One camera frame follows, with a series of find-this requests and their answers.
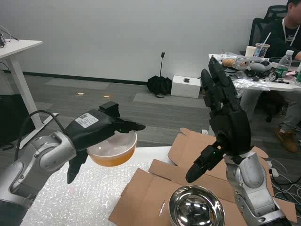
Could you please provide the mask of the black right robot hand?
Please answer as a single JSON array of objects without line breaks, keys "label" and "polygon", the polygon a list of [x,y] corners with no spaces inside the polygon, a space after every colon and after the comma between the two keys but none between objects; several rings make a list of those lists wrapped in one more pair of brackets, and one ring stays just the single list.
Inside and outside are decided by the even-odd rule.
[{"label": "black right robot hand", "polygon": [[215,57],[210,58],[208,68],[202,70],[201,82],[206,91],[204,101],[210,108],[209,123],[216,141],[201,152],[188,170],[186,181],[189,183],[212,170],[224,155],[240,156],[251,148],[249,121],[237,99],[232,79]]}]

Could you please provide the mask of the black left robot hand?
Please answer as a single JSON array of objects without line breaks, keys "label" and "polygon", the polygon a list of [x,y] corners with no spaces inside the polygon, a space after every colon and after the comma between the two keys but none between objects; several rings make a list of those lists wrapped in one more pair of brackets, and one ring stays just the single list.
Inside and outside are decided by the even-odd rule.
[{"label": "black left robot hand", "polygon": [[141,123],[122,119],[118,103],[112,101],[74,119],[64,130],[64,134],[72,141],[77,153],[76,157],[69,161],[67,183],[74,181],[81,165],[86,162],[89,147],[109,139],[115,131],[129,133],[145,128],[146,126]]}]

